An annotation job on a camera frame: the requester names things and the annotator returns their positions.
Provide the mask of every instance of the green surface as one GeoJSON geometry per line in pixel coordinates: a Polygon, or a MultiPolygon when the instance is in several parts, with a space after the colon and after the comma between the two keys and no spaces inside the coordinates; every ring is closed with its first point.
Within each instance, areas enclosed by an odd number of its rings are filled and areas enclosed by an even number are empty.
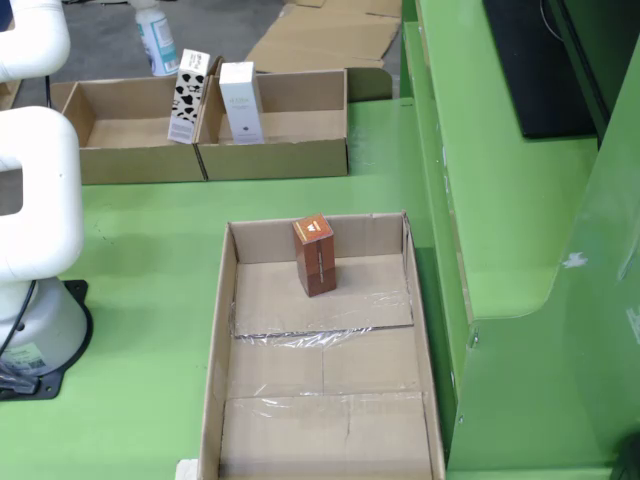
{"type": "Polygon", "coordinates": [[[640,430],[640,48],[549,300],[473,323],[451,471],[603,468],[640,430]]]}
{"type": "Polygon", "coordinates": [[[445,452],[448,454],[453,436],[455,409],[460,395],[460,379],[466,358],[469,324],[462,295],[458,257],[452,222],[445,192],[442,165],[442,139],[439,135],[438,112],[425,61],[423,41],[417,22],[404,22],[404,50],[408,59],[407,77],[416,102],[418,131],[422,145],[427,199],[431,210],[436,264],[443,314],[435,316],[443,322],[431,322],[431,355],[438,388],[440,419],[445,452]]]}
{"type": "Polygon", "coordinates": [[[65,277],[90,283],[94,338],[59,398],[0,404],[2,478],[168,480],[197,457],[227,221],[405,209],[438,298],[413,102],[349,114],[350,177],[84,189],[86,246],[65,277]]]}
{"type": "Polygon", "coordinates": [[[473,314],[529,313],[547,298],[596,142],[522,137],[482,0],[421,8],[473,314]]]}

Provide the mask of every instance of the gray floor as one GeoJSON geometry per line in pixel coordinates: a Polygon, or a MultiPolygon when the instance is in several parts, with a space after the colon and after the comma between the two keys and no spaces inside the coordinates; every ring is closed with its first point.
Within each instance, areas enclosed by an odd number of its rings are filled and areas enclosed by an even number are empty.
{"type": "MultiPolygon", "coordinates": [[[[242,61],[278,17],[283,0],[178,0],[161,2],[178,52],[191,48],[242,61]]],[[[129,5],[97,3],[65,6],[71,55],[51,76],[52,83],[150,75],[129,5]]],[[[385,69],[398,84],[400,40],[396,36],[385,58],[385,69]]],[[[14,107],[45,105],[44,79],[24,80],[14,107]]],[[[0,215],[15,213],[22,204],[21,172],[0,173],[0,215]]]]}

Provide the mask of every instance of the small box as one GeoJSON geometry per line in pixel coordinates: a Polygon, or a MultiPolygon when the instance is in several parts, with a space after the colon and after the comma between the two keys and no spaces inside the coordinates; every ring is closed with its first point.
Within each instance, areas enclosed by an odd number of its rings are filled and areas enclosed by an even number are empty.
{"type": "Polygon", "coordinates": [[[293,222],[298,276],[307,295],[336,289],[333,230],[322,214],[293,222]]]}
{"type": "Polygon", "coordinates": [[[264,143],[262,100],[253,62],[223,63],[220,90],[236,145],[264,143]]]}
{"type": "Polygon", "coordinates": [[[206,53],[184,50],[173,96],[169,140],[193,143],[210,58],[206,53]]]}

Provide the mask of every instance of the cow print carton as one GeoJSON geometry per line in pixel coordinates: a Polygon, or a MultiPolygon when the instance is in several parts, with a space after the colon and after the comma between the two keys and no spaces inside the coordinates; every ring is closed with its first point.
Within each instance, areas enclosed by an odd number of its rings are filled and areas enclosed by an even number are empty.
{"type": "Polygon", "coordinates": [[[173,96],[169,140],[193,142],[210,58],[206,53],[184,50],[173,96]]]}

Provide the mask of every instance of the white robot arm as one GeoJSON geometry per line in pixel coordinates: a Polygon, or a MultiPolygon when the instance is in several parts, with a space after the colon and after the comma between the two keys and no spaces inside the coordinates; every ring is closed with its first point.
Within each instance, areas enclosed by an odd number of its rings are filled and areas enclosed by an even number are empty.
{"type": "Polygon", "coordinates": [[[60,0],[11,0],[11,9],[15,28],[0,33],[0,83],[58,71],[71,47],[60,0]]]}
{"type": "MultiPolygon", "coordinates": [[[[69,55],[61,1],[11,7],[15,29],[0,33],[0,82],[58,70],[69,55]]],[[[78,137],[63,115],[43,107],[0,112],[0,172],[20,168],[22,209],[0,216],[0,367],[35,377],[68,364],[88,335],[84,312],[55,278],[84,241],[78,137]]]]}

